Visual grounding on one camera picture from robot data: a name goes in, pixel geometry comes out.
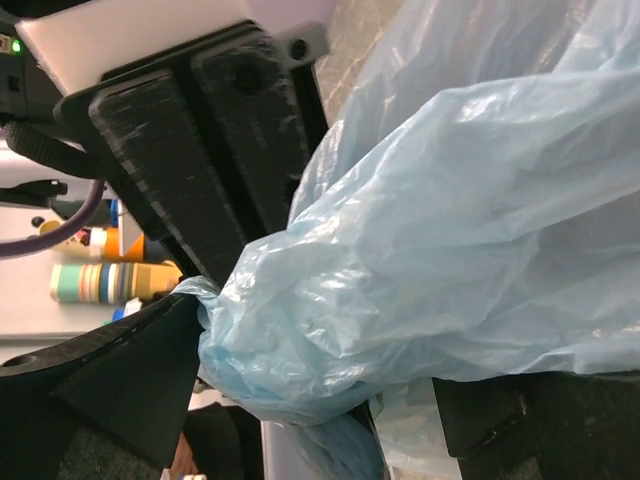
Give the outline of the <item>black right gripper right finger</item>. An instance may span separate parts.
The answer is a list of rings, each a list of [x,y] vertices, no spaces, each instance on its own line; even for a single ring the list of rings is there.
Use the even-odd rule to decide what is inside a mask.
[[[636,479],[639,374],[435,380],[448,453],[465,479]]]

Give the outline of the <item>light blue plastic bag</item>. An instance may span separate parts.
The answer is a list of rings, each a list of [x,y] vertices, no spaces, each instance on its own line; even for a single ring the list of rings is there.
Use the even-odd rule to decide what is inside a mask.
[[[639,365],[639,5],[407,1],[285,230],[195,278],[201,371],[263,420],[382,394],[407,453],[426,380]]]

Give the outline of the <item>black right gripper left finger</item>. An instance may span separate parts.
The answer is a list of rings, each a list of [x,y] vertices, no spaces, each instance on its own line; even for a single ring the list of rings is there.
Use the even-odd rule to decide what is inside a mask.
[[[2,363],[2,478],[160,478],[199,367],[197,309],[169,295]]]

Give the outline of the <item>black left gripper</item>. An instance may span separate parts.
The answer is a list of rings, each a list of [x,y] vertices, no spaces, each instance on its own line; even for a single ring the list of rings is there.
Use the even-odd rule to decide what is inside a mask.
[[[56,116],[91,151],[112,150],[197,271],[223,286],[244,234],[285,228],[328,130],[313,66],[289,70],[275,36],[245,20],[107,71]]]

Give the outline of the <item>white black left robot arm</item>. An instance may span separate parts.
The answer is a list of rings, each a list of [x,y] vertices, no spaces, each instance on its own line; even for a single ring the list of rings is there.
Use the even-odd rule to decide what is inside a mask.
[[[327,129],[332,1],[5,1],[1,200],[111,192],[189,275],[223,284],[286,226]]]

